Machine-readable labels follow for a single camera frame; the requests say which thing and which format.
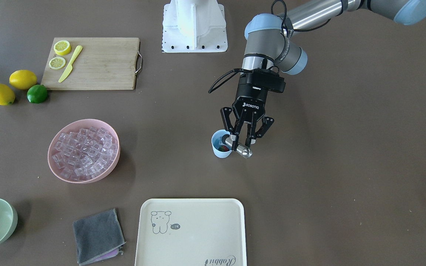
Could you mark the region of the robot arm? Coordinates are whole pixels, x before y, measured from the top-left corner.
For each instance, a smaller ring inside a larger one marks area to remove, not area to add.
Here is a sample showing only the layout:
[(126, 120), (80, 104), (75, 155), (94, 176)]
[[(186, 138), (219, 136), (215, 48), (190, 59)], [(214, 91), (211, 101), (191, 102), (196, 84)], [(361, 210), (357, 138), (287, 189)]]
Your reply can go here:
[(387, 17), (401, 25), (414, 25), (426, 17), (426, 0), (311, 0), (281, 14), (256, 15), (244, 31), (247, 40), (241, 68), (218, 78), (209, 93), (239, 74), (235, 100), (220, 110), (226, 134), (221, 142), (230, 150), (251, 156), (250, 146), (262, 138), (274, 123), (266, 116), (268, 92), (283, 93), (285, 81), (279, 75), (299, 74), (308, 62), (303, 48), (291, 42), (298, 33), (325, 26), (333, 17), (359, 9)]

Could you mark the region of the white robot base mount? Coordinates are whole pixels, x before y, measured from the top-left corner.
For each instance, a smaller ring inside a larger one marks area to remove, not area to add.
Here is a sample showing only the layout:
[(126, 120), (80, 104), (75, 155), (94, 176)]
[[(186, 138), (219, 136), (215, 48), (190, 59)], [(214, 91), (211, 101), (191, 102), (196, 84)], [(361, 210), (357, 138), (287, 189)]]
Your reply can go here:
[(216, 0), (172, 0), (163, 8), (161, 50), (212, 53), (228, 49), (224, 6)]

